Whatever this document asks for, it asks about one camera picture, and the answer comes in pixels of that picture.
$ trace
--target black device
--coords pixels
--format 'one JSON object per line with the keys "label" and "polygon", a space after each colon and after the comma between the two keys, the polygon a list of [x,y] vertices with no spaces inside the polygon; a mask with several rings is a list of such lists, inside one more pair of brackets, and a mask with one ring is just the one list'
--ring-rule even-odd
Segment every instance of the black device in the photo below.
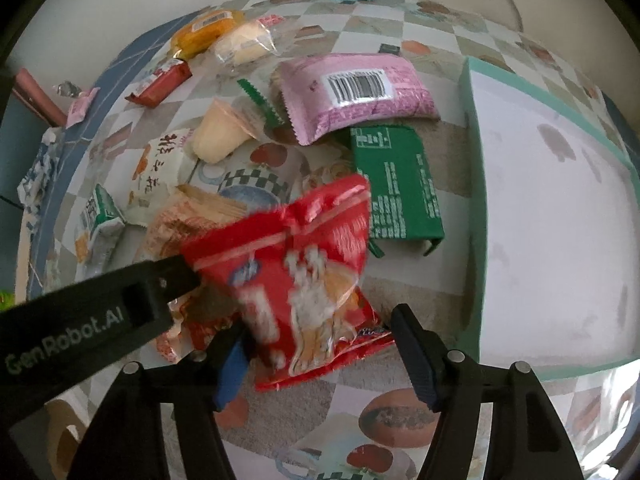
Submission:
{"label": "black device", "polygon": [[[0,431],[172,325],[167,303],[200,284],[181,256],[144,262],[68,286],[0,314]],[[465,480],[480,405],[494,405],[485,480],[580,480],[582,471],[556,410],[524,362],[479,365],[424,330],[409,306],[389,326],[415,393],[440,418],[418,480]],[[160,403],[174,405],[190,480],[236,477],[212,416],[235,397],[255,343],[238,320],[206,352],[117,375],[76,452],[69,480],[168,479]],[[28,478],[15,453],[0,472]]]}

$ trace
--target blue logo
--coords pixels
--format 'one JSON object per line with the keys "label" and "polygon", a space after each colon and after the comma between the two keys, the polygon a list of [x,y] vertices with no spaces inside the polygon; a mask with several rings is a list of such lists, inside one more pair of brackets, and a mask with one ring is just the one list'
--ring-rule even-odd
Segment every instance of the blue logo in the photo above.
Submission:
{"label": "blue logo", "polygon": [[243,286],[245,283],[254,279],[259,271],[260,263],[251,257],[245,264],[242,264],[241,267],[231,273],[231,276],[229,276],[229,285]]}

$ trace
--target red wrapped candy bar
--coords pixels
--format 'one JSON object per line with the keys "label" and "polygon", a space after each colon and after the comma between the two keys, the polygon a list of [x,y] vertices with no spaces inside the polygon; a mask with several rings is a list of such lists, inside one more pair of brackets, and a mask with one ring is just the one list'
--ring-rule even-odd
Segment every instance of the red wrapped candy bar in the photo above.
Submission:
{"label": "red wrapped candy bar", "polygon": [[369,207],[368,182],[351,175],[183,245],[187,262],[241,303],[271,369],[259,390],[323,375],[393,341],[356,286]]}
{"label": "red wrapped candy bar", "polygon": [[132,103],[155,108],[190,77],[191,70],[187,62],[180,59],[170,59],[145,77],[138,88],[125,99]]}

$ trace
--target brown snack package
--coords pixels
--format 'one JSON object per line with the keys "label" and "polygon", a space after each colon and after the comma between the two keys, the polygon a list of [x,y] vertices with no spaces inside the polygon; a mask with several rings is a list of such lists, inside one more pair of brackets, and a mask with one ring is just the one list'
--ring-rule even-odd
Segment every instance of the brown snack package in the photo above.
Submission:
{"label": "brown snack package", "polygon": [[[241,202],[188,184],[177,186],[149,224],[136,261],[174,256],[187,238],[235,222],[245,214],[246,206]],[[170,303],[174,326],[156,338],[156,349],[162,357],[176,363],[192,348],[203,349],[200,333],[210,333],[215,326],[230,325],[225,319],[233,314],[232,300],[226,298],[222,301],[220,296],[217,290],[203,285]],[[185,325],[198,333],[197,341],[193,341],[190,332],[184,330]]]}

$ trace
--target barcode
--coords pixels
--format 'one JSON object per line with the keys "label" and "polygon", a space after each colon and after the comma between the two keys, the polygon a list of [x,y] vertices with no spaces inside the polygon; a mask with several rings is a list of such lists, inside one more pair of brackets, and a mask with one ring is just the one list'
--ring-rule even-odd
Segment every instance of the barcode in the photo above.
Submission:
{"label": "barcode", "polygon": [[220,20],[225,20],[227,18],[231,18],[232,16],[233,15],[231,14],[231,12],[229,12],[228,10],[224,10],[223,12],[219,12],[217,14],[214,14],[213,16],[209,16],[204,20],[195,22],[193,25],[191,25],[191,31],[197,32],[201,28],[206,27],[207,25],[211,25],[211,23],[215,23]]}
{"label": "barcode", "polygon": [[393,98],[393,87],[384,70],[352,70],[324,78],[331,101],[336,106]]}

